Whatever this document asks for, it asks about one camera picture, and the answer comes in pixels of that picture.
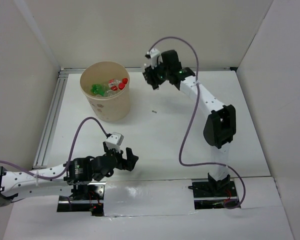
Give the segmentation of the large clear bottle red label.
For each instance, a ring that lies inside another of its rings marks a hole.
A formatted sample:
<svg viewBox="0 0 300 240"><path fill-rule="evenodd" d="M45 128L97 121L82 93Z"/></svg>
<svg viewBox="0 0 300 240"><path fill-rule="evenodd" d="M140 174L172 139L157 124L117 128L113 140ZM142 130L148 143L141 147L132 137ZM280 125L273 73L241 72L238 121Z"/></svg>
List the large clear bottle red label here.
<svg viewBox="0 0 300 240"><path fill-rule="evenodd" d="M119 84L118 84L118 89L121 91L125 88L125 86L128 84L129 80L128 78L123 78Z"/></svg>

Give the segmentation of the small clear bottle red label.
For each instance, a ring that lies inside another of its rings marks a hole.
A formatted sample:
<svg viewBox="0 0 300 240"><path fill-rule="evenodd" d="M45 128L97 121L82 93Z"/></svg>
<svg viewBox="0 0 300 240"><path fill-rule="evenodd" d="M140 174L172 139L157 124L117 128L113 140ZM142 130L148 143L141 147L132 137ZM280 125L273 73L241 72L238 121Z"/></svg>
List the small clear bottle red label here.
<svg viewBox="0 0 300 240"><path fill-rule="evenodd" d="M118 91L118 84L120 81L121 80L119 79L113 78L107 82L107 85L112 91Z"/></svg>

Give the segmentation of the green plastic bottle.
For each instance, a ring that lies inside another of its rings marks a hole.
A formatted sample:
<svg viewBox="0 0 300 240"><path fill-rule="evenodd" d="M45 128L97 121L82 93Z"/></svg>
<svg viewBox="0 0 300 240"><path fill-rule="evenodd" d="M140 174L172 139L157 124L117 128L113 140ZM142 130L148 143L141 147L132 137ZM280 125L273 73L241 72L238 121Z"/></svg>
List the green plastic bottle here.
<svg viewBox="0 0 300 240"><path fill-rule="evenodd" d="M90 90L95 96L100 95L102 97L106 95L107 91L107 87L104 84L93 84Z"/></svg>

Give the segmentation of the clear bottle black label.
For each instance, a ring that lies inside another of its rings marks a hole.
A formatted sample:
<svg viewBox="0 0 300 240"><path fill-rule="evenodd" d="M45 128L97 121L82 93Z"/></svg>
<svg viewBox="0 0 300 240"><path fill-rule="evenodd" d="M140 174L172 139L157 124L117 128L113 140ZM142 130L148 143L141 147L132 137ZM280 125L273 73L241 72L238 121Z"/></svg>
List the clear bottle black label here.
<svg viewBox="0 0 300 240"><path fill-rule="evenodd" d="M149 71L149 69L151 69L151 68L152 68L151 64L144 63L141 66L142 73L145 73L145 72Z"/></svg>

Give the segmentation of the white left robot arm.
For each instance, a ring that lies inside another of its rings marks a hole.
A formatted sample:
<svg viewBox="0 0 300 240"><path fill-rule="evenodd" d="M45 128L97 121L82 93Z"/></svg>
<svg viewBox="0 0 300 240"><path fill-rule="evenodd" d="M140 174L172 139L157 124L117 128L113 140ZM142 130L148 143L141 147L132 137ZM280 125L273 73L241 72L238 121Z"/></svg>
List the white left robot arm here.
<svg viewBox="0 0 300 240"><path fill-rule="evenodd" d="M26 173L8 171L0 166L0 207L31 197L63 196L83 200L92 185L110 178L114 170L131 172L138 161L131 148L103 142L104 154L71 160L69 164Z"/></svg>

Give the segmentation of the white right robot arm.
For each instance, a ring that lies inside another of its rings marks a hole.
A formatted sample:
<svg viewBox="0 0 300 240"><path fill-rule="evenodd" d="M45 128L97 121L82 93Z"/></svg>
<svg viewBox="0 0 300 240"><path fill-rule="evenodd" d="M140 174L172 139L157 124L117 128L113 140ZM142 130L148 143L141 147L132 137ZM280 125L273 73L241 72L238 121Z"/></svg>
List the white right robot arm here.
<svg viewBox="0 0 300 240"><path fill-rule="evenodd" d="M198 75L188 67L182 67L175 50L160 52L149 50L145 57L142 74L154 90L168 81L195 102L195 109L204 116L203 137L210 146L212 167L208 172L208 190L213 196L220 196L230 182L227 168L230 143L236 134L236 109L225 105L214 97L199 81Z"/></svg>

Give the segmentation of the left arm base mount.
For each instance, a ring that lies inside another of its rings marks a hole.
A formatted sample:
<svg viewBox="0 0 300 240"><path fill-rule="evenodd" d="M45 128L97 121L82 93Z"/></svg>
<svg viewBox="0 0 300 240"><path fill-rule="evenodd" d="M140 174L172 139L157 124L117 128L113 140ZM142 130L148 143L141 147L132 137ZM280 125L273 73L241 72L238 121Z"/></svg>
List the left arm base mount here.
<svg viewBox="0 0 300 240"><path fill-rule="evenodd" d="M58 213L90 213L104 216L105 182L91 182L88 185L74 185L70 196L59 196Z"/></svg>

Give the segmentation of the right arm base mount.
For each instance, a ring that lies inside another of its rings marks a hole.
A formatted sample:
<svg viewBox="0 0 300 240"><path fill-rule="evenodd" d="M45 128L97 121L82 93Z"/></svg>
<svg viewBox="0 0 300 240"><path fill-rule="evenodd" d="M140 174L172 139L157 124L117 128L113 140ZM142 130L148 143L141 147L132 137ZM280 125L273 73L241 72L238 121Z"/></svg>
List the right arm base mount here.
<svg viewBox="0 0 300 240"><path fill-rule="evenodd" d="M240 202L233 180L213 193L207 180L195 180L187 187L193 193L194 208L196 210L234 208Z"/></svg>

